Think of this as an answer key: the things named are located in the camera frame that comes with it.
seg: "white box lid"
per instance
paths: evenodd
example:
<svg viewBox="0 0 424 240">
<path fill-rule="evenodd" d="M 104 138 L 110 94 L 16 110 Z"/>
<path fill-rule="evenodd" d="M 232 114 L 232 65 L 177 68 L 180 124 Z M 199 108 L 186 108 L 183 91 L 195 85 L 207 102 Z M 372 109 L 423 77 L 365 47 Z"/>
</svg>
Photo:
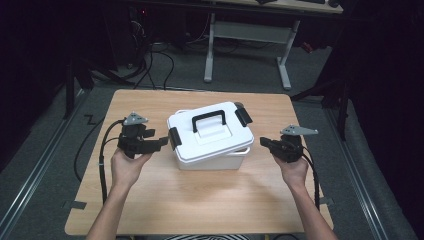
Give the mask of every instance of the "white box lid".
<svg viewBox="0 0 424 240">
<path fill-rule="evenodd" d="M 247 127 L 250 122 L 243 107 L 224 102 L 177 112 L 169 117 L 168 128 L 179 160 L 194 163 L 250 146 L 254 141 Z"/>
</svg>

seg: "plastic storage box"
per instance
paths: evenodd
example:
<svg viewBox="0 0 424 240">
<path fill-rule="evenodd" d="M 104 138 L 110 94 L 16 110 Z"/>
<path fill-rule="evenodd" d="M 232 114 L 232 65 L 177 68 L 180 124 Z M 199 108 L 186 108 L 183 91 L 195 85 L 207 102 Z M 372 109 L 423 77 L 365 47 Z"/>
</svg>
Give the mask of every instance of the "plastic storage box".
<svg viewBox="0 0 424 240">
<path fill-rule="evenodd" d="M 169 139 L 181 170 L 238 169 L 254 141 L 241 104 L 224 102 L 180 110 L 168 119 Z"/>
</svg>

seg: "dark background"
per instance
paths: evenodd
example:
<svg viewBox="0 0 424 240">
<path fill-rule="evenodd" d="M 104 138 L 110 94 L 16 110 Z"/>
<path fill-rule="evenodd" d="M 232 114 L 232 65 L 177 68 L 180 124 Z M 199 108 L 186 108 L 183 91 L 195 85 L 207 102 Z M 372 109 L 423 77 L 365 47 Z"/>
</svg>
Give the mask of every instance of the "dark background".
<svg viewBox="0 0 424 240">
<path fill-rule="evenodd" d="M 420 177 L 424 170 L 420 151 L 424 123 L 420 98 L 424 90 L 423 3 L 360 0 L 343 1 L 342 6 L 347 17 L 373 20 L 352 21 L 343 32 L 337 24 L 305 20 L 295 46 L 307 42 L 314 48 L 334 47 L 317 85 L 335 78 L 351 81 L 349 97 L 375 160 L 417 236 L 424 238 L 419 227 L 424 219 L 419 211 L 424 202 L 420 194 L 424 189 Z M 117 5 L 113 9 L 47 1 L 1 3 L 0 144 L 5 151 L 0 169 L 63 86 L 71 58 L 83 56 L 108 69 L 134 63 L 127 9 Z M 149 29 L 155 38 L 181 48 L 188 40 L 185 32 L 200 33 L 206 18 L 204 13 L 155 11 L 149 16 Z M 177 27 L 170 28 L 170 19 Z"/>
</svg>

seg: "silver bracket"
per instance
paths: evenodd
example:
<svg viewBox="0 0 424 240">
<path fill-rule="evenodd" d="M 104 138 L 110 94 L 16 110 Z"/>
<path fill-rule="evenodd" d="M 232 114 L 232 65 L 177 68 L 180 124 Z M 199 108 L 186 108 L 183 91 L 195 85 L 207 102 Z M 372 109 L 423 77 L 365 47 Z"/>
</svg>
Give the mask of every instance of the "silver bracket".
<svg viewBox="0 0 424 240">
<path fill-rule="evenodd" d="M 140 115 L 138 115 L 137 113 L 135 113 L 134 111 L 127 117 L 127 119 L 125 119 L 124 121 L 124 125 L 128 126 L 128 125 L 135 125 L 135 124 L 141 124 L 141 123 L 146 123 L 148 122 L 149 119 L 144 118 Z"/>
<path fill-rule="evenodd" d="M 281 134 L 286 135 L 292 135 L 292 136 L 298 136 L 298 135 L 312 135 L 312 134 L 318 134 L 318 130 L 312 130 L 304 127 L 294 126 L 290 125 L 283 130 L 280 131 Z"/>
</svg>

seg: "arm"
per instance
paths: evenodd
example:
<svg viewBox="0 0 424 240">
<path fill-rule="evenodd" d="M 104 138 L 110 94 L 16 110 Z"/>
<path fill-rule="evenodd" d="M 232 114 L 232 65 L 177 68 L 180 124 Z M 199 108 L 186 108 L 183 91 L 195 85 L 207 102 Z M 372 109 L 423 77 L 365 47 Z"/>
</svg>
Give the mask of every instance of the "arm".
<svg viewBox="0 0 424 240">
<path fill-rule="evenodd" d="M 136 159 L 128 158 L 117 149 L 112 162 L 112 187 L 105 204 L 88 232 L 87 239 L 115 239 L 125 200 L 134 183 L 140 176 L 143 165 L 152 154 L 144 154 Z"/>
<path fill-rule="evenodd" d="M 308 163 L 301 158 L 296 162 L 286 163 L 274 156 L 281 168 L 283 180 L 289 187 L 297 210 L 302 220 L 307 239 L 337 239 L 333 230 L 327 224 L 321 213 L 315 207 L 305 186 Z"/>
</svg>

